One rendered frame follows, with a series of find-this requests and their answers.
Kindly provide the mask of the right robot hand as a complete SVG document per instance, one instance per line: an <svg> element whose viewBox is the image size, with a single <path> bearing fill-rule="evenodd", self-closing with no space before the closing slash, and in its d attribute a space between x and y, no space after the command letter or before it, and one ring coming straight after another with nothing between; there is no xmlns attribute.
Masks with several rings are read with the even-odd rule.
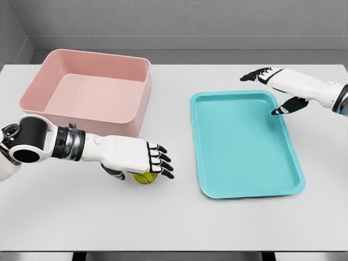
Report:
<svg viewBox="0 0 348 261"><path fill-rule="evenodd" d="M305 108L309 103L309 84L314 78L290 69L264 67L252 71L240 78L240 81L260 82L272 89L292 95L271 115L291 114Z"/></svg>

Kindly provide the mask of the yellow-green tennis ball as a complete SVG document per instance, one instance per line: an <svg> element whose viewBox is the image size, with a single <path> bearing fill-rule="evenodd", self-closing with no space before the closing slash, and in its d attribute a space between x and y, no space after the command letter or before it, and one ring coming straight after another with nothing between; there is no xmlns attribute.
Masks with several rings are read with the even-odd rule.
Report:
<svg viewBox="0 0 348 261"><path fill-rule="evenodd" d="M133 178L140 184L150 184L158 176L157 173L144 172L144 173L132 173Z"/></svg>

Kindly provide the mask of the blue tray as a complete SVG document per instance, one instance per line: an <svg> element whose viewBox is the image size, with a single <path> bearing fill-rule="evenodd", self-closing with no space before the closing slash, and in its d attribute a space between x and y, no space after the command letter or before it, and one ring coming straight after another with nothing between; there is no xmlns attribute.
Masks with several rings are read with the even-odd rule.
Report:
<svg viewBox="0 0 348 261"><path fill-rule="evenodd" d="M214 199L285 196L306 185L278 105L263 90L200 92L190 99L198 182Z"/></svg>

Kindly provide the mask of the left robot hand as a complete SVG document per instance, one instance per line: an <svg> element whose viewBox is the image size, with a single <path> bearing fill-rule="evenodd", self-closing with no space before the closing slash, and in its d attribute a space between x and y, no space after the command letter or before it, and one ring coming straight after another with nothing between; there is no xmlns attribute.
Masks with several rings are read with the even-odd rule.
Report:
<svg viewBox="0 0 348 261"><path fill-rule="evenodd" d="M119 179L125 179L126 172L137 176L147 172L174 178L171 159L167 150L159 144L140 138L110 135L101 139L100 146L103 169Z"/></svg>

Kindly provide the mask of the pink basket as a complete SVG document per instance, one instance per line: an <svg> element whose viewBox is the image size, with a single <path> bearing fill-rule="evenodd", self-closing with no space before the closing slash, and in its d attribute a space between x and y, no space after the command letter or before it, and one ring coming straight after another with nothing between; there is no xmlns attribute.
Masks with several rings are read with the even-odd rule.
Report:
<svg viewBox="0 0 348 261"><path fill-rule="evenodd" d="M151 92L145 58L57 49L43 61L18 105L57 126L100 136L137 137Z"/></svg>

